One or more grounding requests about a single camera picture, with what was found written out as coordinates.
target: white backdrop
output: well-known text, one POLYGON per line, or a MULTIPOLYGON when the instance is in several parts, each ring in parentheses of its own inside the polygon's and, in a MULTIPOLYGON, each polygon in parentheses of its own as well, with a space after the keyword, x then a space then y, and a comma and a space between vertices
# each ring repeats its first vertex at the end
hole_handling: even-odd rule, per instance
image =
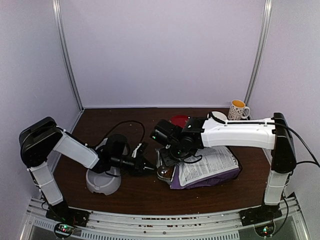
MULTIPOLYGON (((320 1, 276 0, 257 82, 249 102, 254 119, 285 115, 320 160, 320 1)), ((295 139, 298 161, 312 161, 295 139)), ((319 238, 320 169, 302 164, 291 184, 313 240, 319 238)))
POLYGON ((0 0, 0 96, 0 239, 15 240, 39 195, 21 161, 20 132, 47 116, 70 130, 79 115, 51 0, 0 0))
POLYGON ((84 107, 223 107, 244 99, 264 0, 64 0, 84 107))

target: mug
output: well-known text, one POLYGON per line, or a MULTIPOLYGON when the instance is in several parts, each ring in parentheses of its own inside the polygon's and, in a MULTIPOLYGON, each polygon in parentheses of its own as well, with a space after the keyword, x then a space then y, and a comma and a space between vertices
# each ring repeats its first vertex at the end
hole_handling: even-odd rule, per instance
POLYGON ((243 101, 233 100, 231 102, 231 107, 228 114, 229 120, 241 120, 246 119, 250 114, 250 108, 246 106, 243 101))

